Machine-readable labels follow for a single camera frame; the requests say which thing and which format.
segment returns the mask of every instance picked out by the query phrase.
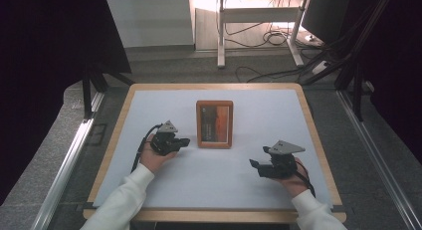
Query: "metal rail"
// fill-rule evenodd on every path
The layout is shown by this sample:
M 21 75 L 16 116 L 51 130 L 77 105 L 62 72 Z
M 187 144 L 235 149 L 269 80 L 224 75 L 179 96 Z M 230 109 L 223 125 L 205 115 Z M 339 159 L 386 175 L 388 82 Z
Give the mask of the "metal rail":
M 387 163 L 382 157 L 381 152 L 377 148 L 370 133 L 366 129 L 365 124 L 362 121 L 359 121 L 357 116 L 353 113 L 353 110 L 351 108 L 352 104 L 347 93 L 345 91 L 337 91 L 337 94 L 341 100 L 345 111 L 350 117 L 351 122 L 353 123 L 353 126 L 356 129 L 357 134 L 359 135 L 360 140 L 365 146 L 365 149 L 367 150 L 369 157 L 372 160 L 372 163 L 374 164 L 379 176 L 381 177 L 388 193 L 390 194 L 400 215 L 402 216 L 405 224 L 407 225 L 407 228 L 412 230 L 421 230 L 421 221 L 418 219 L 418 216 L 416 215 L 412 204 L 407 198 L 406 193 L 403 191 L 403 189 L 400 187 L 399 183 L 391 173 L 391 170 L 389 169 Z
M 68 184 L 69 178 L 72 175 L 74 166 L 78 160 L 78 156 L 84 145 L 88 133 L 93 125 L 96 113 L 100 107 L 100 104 L 104 98 L 104 94 L 96 93 L 92 101 L 93 115 L 91 118 L 84 120 L 75 135 L 74 140 L 63 160 L 62 166 L 47 193 L 46 199 L 41 205 L 40 211 L 32 224 L 31 229 L 41 230 L 47 229 L 51 219 L 53 218 L 54 212 L 56 211 L 57 205 L 65 191 L 66 185 Z

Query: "wooden border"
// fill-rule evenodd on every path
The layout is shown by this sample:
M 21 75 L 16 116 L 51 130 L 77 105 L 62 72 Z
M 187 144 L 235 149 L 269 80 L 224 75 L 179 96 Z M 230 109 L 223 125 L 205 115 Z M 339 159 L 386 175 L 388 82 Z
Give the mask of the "wooden border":
M 342 207 L 342 202 L 335 186 L 331 170 L 325 157 L 322 144 L 317 134 L 317 128 L 314 124 L 310 108 L 305 98 L 302 87 L 298 84 L 135 84 L 132 85 L 127 93 L 114 131 L 111 135 L 105 157 L 100 166 L 99 173 L 93 185 L 92 191 L 87 202 L 94 202 L 101 184 L 106 176 L 109 163 L 117 146 L 124 120 L 127 116 L 130 104 L 136 91 L 178 91 L 178 90 L 295 90 L 299 102 L 304 112 L 304 117 L 310 130 L 313 140 L 316 156 L 319 160 L 328 192 L 334 206 Z M 89 218 L 95 213 L 95 209 L 84 209 L 84 217 Z M 333 212 L 339 221 L 344 222 L 346 214 L 344 211 Z M 249 211 L 249 210 L 207 210 L 207 209 L 141 209 L 134 216 L 137 221 L 177 221 L 177 222 L 245 222 L 245 223 L 294 223 L 298 214 L 296 211 Z
M 223 107 L 227 108 L 226 116 L 223 116 L 223 131 L 225 135 L 224 141 L 206 141 L 203 139 L 203 108 L 206 107 Z M 233 102 L 232 101 L 198 101 L 196 103 L 196 133 L 198 138 L 198 146 L 205 148 L 230 148 L 232 146 L 233 137 Z

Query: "cuff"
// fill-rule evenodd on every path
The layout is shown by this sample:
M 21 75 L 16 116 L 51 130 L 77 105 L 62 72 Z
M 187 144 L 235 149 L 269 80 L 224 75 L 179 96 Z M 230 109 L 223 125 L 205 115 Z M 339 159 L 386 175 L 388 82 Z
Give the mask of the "cuff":
M 133 181 L 141 191 L 145 191 L 148 184 L 154 179 L 154 174 L 143 164 L 138 164 L 127 178 Z
M 300 217 L 305 216 L 314 209 L 322 206 L 322 204 L 314 198 L 309 189 L 293 198 L 292 203 L 298 210 Z

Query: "wooden table frame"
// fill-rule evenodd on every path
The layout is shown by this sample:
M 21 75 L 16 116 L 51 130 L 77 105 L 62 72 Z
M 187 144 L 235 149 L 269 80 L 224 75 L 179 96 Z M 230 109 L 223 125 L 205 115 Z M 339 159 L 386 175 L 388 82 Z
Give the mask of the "wooden table frame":
M 124 101 L 114 131 L 110 138 L 105 157 L 100 166 L 99 173 L 93 185 L 88 202 L 94 202 L 100 186 L 106 176 L 110 161 L 114 154 L 118 138 L 123 128 L 124 120 L 130 109 L 130 104 L 136 91 L 151 90 L 295 90 L 304 117 L 307 122 L 311 138 L 313 140 L 316 156 L 319 160 L 328 192 L 334 206 L 342 207 L 334 179 L 329 169 L 322 145 L 317 134 L 314 120 L 311 116 L 302 87 L 297 84 L 135 84 L 130 87 L 127 97 Z M 89 218 L 95 213 L 95 209 L 84 209 L 84 217 Z M 333 211 L 333 215 L 344 222 L 346 214 L 344 211 Z M 220 223 L 294 223 L 298 217 L 296 211 L 286 210 L 198 210 L 198 209 L 141 209 L 133 218 L 135 221 L 151 222 L 220 222 Z

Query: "power strip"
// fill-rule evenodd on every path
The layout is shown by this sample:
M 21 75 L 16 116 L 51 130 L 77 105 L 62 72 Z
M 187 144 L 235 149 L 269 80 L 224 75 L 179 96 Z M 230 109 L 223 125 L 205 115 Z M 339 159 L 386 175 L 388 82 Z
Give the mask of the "power strip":
M 320 72 L 322 72 L 323 70 L 325 70 L 326 69 L 326 67 L 328 67 L 330 65 L 330 63 L 329 62 L 327 62 L 327 61 L 322 61 L 322 62 L 320 62 L 316 67 L 314 67 L 314 69 L 313 69 L 313 74 L 314 75 L 316 75 L 316 74 L 318 74 L 318 73 L 320 73 Z

